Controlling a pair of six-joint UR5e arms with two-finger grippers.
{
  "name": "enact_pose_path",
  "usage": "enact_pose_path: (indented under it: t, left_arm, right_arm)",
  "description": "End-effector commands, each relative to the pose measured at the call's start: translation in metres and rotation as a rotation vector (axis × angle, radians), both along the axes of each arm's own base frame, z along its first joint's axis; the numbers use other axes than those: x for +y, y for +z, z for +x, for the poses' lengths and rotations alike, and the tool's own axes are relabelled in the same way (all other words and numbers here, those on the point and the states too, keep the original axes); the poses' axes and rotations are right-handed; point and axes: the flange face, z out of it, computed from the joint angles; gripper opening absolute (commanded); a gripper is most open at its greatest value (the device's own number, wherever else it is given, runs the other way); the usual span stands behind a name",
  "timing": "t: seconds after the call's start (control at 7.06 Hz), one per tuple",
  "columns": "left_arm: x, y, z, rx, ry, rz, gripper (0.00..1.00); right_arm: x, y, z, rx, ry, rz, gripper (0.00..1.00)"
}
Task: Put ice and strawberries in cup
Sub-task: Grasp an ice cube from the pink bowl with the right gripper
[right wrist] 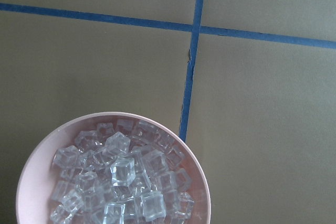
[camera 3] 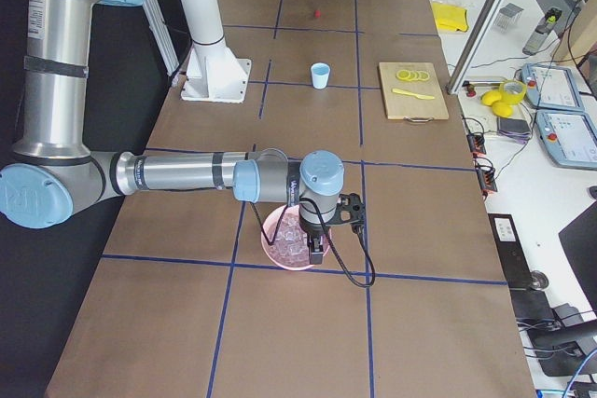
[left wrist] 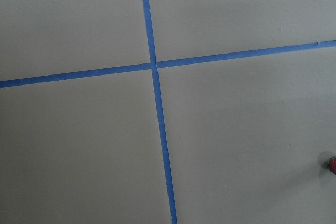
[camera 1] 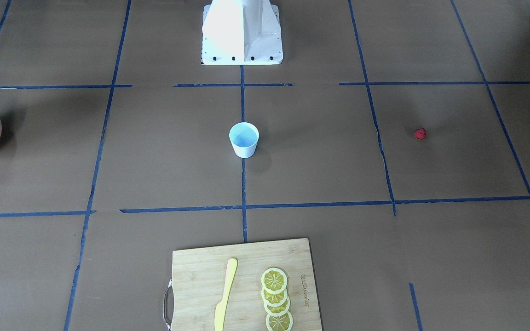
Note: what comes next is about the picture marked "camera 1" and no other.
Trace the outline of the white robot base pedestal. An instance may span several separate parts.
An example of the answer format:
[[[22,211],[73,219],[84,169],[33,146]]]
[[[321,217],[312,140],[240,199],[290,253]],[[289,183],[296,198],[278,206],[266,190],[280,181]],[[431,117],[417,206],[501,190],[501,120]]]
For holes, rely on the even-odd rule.
[[[269,0],[213,0],[203,8],[202,65],[281,64],[279,16]]]

